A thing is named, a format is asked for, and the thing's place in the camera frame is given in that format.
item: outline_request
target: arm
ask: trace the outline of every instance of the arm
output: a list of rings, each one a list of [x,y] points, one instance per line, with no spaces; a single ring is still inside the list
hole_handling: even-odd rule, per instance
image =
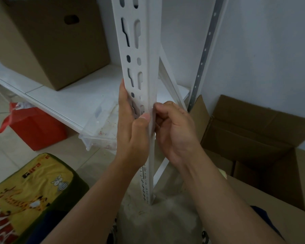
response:
[[[179,170],[212,243],[285,243],[205,154],[190,115],[173,102],[155,107],[157,141]]]
[[[126,189],[147,160],[149,120],[148,113],[134,120],[122,81],[115,159],[43,244],[106,243]]]

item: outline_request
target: fingernail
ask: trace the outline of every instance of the fingernail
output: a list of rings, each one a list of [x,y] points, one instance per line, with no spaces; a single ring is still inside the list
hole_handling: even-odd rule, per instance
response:
[[[150,114],[149,113],[143,113],[139,118],[144,118],[147,121],[150,121]]]

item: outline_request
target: forearm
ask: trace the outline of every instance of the forearm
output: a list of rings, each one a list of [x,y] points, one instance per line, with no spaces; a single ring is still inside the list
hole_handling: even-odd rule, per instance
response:
[[[285,243],[230,187],[201,149],[180,173],[213,243]]]
[[[43,243],[106,243],[135,168],[114,160]]]

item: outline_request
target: right hand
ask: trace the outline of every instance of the right hand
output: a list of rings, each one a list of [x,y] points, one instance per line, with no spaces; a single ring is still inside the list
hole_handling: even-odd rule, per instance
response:
[[[194,121],[172,101],[156,103],[156,139],[166,158],[179,168],[201,149]]]

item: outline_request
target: left hand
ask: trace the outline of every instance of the left hand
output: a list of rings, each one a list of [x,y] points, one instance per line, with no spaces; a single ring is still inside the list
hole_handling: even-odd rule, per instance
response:
[[[149,154],[149,122],[149,113],[134,119],[128,102],[128,92],[122,79],[119,91],[116,160],[125,162],[136,170],[145,164]]]

